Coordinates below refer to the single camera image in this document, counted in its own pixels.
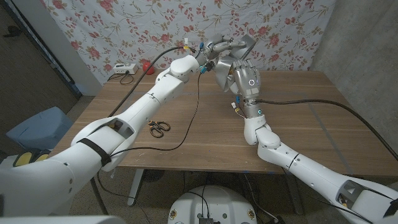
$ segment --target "black strap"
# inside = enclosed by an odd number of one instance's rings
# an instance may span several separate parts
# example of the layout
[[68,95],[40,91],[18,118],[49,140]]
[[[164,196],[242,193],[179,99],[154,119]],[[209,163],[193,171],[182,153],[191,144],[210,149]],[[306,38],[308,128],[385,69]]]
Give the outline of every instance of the black strap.
[[104,151],[104,149],[99,147],[99,145],[95,144],[90,139],[84,138],[84,139],[82,139],[82,140],[80,140],[78,142],[81,142],[81,143],[87,145],[88,147],[92,148],[96,153],[98,153],[98,155],[101,156],[102,166],[105,166],[107,163],[112,161],[111,157],[108,155],[108,153],[106,153]]
[[387,209],[386,213],[384,214],[384,217],[390,216],[390,215],[394,215],[397,210],[398,210],[398,198],[393,200],[392,202],[390,202],[390,207]]

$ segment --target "white power supply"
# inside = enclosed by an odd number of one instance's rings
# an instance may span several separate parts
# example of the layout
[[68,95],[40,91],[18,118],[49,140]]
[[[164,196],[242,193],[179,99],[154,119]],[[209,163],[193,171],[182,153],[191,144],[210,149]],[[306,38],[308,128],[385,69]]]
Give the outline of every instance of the white power supply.
[[129,71],[129,74],[135,74],[138,70],[138,67],[135,63],[117,63],[113,67],[113,71],[115,74],[125,74]]

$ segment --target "gray wall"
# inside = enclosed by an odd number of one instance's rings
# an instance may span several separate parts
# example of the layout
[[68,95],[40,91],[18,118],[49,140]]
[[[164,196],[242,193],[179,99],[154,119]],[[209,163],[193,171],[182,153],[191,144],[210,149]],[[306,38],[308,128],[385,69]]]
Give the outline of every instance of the gray wall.
[[398,152],[398,1],[337,0],[311,70]]
[[42,3],[39,0],[13,2],[76,82],[80,92],[86,96],[95,96],[102,89],[102,85],[88,70]]

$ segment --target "red object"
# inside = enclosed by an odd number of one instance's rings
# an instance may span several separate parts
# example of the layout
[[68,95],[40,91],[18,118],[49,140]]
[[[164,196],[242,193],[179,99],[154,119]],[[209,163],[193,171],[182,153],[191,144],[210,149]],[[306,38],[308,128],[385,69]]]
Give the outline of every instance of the red object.
[[[150,62],[145,62],[144,65],[142,66],[143,71],[146,71],[149,66],[150,66]],[[148,70],[147,75],[152,75],[153,73],[155,73],[155,68],[152,66]]]

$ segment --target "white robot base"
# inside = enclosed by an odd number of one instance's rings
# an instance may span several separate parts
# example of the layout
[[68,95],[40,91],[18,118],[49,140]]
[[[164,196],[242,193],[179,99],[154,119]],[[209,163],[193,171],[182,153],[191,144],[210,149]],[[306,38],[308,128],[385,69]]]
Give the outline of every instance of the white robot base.
[[[202,193],[207,205],[202,201]],[[207,185],[177,199],[170,209],[168,224],[199,223],[202,213],[203,218],[213,219],[202,223],[257,223],[253,206],[242,195],[226,187]]]

